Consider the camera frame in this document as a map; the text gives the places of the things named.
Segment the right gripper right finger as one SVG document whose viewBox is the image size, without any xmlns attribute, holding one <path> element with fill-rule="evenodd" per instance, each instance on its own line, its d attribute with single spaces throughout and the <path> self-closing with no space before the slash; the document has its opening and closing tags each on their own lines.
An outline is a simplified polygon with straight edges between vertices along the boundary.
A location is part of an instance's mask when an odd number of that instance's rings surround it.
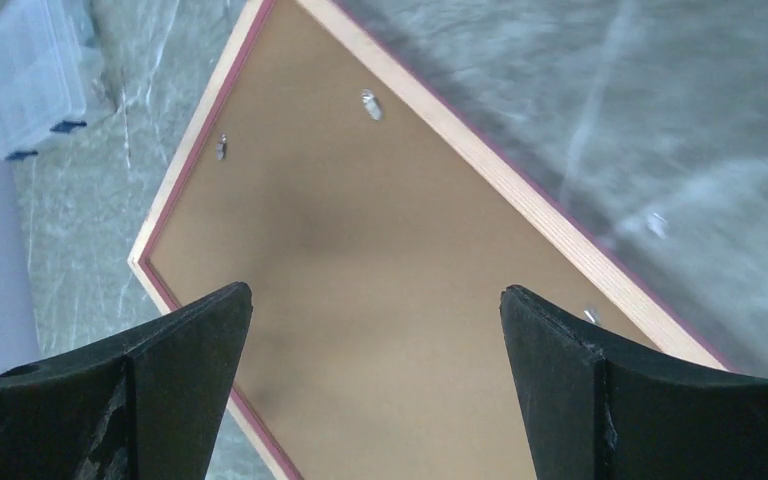
<svg viewBox="0 0 768 480">
<path fill-rule="evenodd" d="M 768 479 L 768 379 L 694 364 L 512 285 L 505 346 L 540 479 Z"/>
</svg>

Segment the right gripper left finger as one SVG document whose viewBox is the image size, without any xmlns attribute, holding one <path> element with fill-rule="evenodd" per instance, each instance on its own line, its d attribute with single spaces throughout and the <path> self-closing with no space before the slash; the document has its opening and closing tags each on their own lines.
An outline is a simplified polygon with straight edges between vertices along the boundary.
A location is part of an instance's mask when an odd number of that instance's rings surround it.
<svg viewBox="0 0 768 480">
<path fill-rule="evenodd" d="M 0 375 L 0 479 L 202 479 L 252 317 L 231 283 Z"/>
</svg>

